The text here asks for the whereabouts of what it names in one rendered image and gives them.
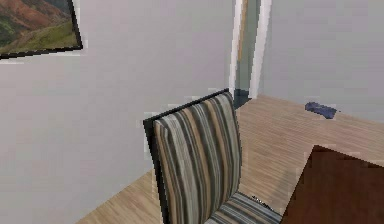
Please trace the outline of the dark brown wooden table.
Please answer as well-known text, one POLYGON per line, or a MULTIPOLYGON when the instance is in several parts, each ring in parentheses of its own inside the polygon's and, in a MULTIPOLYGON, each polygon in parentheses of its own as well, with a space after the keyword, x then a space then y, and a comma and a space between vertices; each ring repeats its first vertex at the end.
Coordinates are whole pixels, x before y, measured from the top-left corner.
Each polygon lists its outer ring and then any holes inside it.
POLYGON ((384 224, 384 167, 314 146, 280 224, 384 224))

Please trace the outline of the wooden room door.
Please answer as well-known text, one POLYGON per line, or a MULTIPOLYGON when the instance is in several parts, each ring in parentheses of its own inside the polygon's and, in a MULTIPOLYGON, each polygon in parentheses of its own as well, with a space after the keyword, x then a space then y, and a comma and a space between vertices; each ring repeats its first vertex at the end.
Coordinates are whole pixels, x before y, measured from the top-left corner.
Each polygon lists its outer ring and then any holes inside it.
POLYGON ((242 58, 242 49, 243 49, 243 40, 244 33, 246 27, 246 18, 247 18, 247 8, 248 8, 249 0, 242 0, 242 8, 241 8, 241 21, 240 21, 240 33, 239 33, 239 42, 238 42, 238 62, 241 61, 242 58))

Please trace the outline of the striped upholstered chair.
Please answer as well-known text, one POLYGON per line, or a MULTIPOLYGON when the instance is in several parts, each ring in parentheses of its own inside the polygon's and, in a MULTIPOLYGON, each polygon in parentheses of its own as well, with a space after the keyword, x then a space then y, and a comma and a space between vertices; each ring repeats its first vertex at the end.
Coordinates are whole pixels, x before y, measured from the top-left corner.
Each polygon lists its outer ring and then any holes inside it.
POLYGON ((239 191, 242 148, 233 98, 223 89, 143 121, 162 224, 280 224, 239 191))

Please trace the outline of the framed landscape picture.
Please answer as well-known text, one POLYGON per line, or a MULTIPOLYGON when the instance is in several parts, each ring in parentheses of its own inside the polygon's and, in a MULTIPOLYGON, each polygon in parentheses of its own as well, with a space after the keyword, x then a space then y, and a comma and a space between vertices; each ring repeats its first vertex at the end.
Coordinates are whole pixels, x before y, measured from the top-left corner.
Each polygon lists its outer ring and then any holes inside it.
POLYGON ((0 0, 0 60, 82 48, 74 0, 0 0))

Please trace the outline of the dark blue cloth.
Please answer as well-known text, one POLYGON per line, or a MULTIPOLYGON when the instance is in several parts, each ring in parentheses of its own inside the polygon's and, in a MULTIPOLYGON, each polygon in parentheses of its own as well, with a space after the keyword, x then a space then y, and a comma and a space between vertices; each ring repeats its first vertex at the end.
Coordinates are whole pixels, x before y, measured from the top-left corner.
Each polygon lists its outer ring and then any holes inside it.
POLYGON ((333 119, 337 112, 335 108, 321 105, 316 102, 308 102, 305 105, 305 110, 322 115, 325 119, 333 119))

